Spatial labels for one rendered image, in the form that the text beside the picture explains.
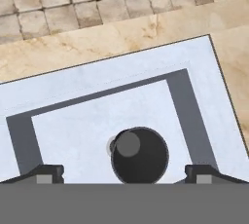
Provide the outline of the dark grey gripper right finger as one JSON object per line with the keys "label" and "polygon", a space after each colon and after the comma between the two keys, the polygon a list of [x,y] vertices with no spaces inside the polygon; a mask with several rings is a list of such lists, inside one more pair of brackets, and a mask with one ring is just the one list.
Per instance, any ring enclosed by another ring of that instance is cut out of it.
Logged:
{"label": "dark grey gripper right finger", "polygon": [[189,184],[248,184],[248,181],[220,173],[210,165],[186,165],[185,182]]}

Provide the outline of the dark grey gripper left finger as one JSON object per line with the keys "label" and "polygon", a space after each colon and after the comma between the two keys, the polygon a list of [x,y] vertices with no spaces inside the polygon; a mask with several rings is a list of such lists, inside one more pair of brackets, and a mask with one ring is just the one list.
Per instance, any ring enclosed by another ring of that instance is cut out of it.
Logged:
{"label": "dark grey gripper left finger", "polygon": [[1,181],[1,184],[63,184],[63,173],[63,165],[39,165],[26,174]]}

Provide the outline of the black round sink drain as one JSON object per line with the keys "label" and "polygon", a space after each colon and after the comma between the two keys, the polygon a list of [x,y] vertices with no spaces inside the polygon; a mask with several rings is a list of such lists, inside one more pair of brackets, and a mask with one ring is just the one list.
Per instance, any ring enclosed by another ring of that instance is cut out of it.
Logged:
{"label": "black round sink drain", "polygon": [[112,170],[124,184],[155,184],[169,163],[165,140],[146,127],[119,132],[110,143],[110,151]]}

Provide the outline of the white sink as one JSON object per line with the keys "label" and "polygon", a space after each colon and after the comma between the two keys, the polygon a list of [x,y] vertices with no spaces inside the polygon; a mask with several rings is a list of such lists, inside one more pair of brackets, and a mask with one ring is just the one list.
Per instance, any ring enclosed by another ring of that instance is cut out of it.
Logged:
{"label": "white sink", "polygon": [[208,35],[0,84],[0,181],[40,164],[68,183],[115,183],[109,144],[123,130],[158,132],[164,183],[187,164],[249,181],[249,153]]}

